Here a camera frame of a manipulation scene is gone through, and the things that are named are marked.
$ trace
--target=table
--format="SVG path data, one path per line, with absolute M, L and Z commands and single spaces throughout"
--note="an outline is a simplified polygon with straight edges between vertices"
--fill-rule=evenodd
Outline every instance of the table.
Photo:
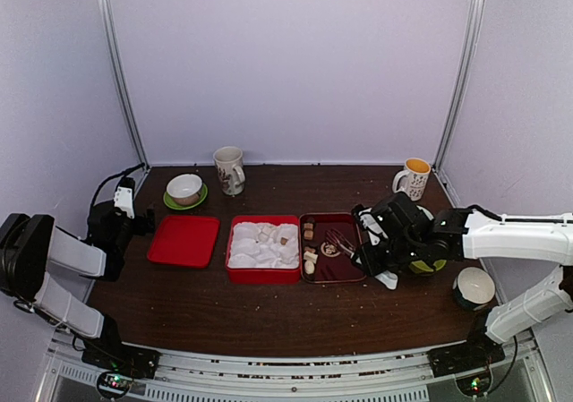
M 404 275 L 388 290 L 373 278 L 352 285 L 243 286 L 229 282 L 225 256 L 236 215 L 302 215 L 349 212 L 391 194 L 399 167 L 246 167 L 245 191 L 226 197 L 214 167 L 154 167 L 136 208 L 154 204 L 157 222 L 169 210 L 162 201 L 167 182 L 196 173 L 208 199 L 185 215 L 221 220 L 206 269 L 162 266 L 146 258 L 153 236 L 134 237 L 115 283 L 97 282 L 90 305 L 111 315 L 125 342 L 214 355 L 322 356 L 368 354 L 432 346 L 464 339 L 474 315 L 453 301 L 451 287 L 464 267 L 451 262 L 432 277 Z M 431 176 L 419 202 L 432 212 L 449 207 Z

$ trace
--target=white backdrop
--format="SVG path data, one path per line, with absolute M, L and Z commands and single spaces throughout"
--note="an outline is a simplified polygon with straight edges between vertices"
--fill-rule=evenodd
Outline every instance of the white backdrop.
M 432 160 L 469 0 L 111 0 L 150 162 Z
M 486 0 L 466 98 L 445 164 L 466 206 L 512 214 L 573 210 L 573 0 Z M 492 261 L 508 298 L 547 262 Z M 534 327 L 558 400 L 573 400 L 573 317 Z
M 0 119 L 0 224 L 46 213 L 85 236 L 99 182 L 137 164 L 96 0 L 0 0 Z M 85 294 L 70 276 L 56 275 Z M 54 328 L 12 300 L 0 294 L 0 400 L 29 402 Z

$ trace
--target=red plastic lid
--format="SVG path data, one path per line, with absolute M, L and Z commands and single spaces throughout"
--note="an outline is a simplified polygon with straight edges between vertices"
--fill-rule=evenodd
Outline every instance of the red plastic lid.
M 147 258 L 154 263 L 207 268 L 220 222 L 214 217 L 165 217 L 153 238 Z

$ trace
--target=patterned mug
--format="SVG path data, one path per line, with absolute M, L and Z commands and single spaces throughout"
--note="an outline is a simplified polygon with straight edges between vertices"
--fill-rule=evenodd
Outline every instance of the patterned mug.
M 404 165 L 404 170 L 394 177 L 392 192 L 404 192 L 412 201 L 422 199 L 428 177 L 432 167 L 420 158 L 409 158 Z
M 213 154 L 218 180 L 224 194 L 235 196 L 244 189 L 243 151 L 238 147 L 223 147 Z

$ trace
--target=green saucer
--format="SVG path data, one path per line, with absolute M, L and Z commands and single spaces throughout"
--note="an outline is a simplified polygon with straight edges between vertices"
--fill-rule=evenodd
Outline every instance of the green saucer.
M 193 205 L 188 205 L 186 207 L 183 205 L 178 205 L 175 203 L 173 198 L 171 196 L 169 196 L 169 193 L 167 193 L 167 192 L 163 193 L 163 203 L 165 203 L 165 205 L 168 208 L 170 208 L 171 210 L 175 210 L 175 211 L 190 210 L 191 208 L 195 208 L 195 207 L 198 207 L 199 205 L 201 205 L 203 203 L 203 201 L 205 201 L 205 199 L 207 198 L 208 193 L 209 193 L 209 189 L 207 189 L 207 185 L 205 183 L 203 183 L 203 186 L 201 188 L 201 194 L 199 196 L 199 200 L 196 201 Z

